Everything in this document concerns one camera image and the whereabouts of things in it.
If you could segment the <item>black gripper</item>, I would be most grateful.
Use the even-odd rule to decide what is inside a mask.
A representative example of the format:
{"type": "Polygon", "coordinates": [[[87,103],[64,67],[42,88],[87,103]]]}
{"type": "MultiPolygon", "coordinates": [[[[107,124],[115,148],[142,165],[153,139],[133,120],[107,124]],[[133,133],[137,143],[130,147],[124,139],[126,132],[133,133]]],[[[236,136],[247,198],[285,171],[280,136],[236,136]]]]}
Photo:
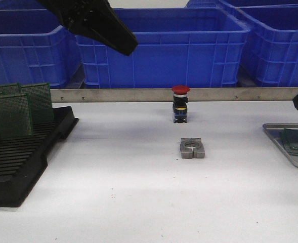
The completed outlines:
{"type": "Polygon", "coordinates": [[[138,41],[108,1],[38,1],[71,33],[101,42],[129,56],[138,41]]]}

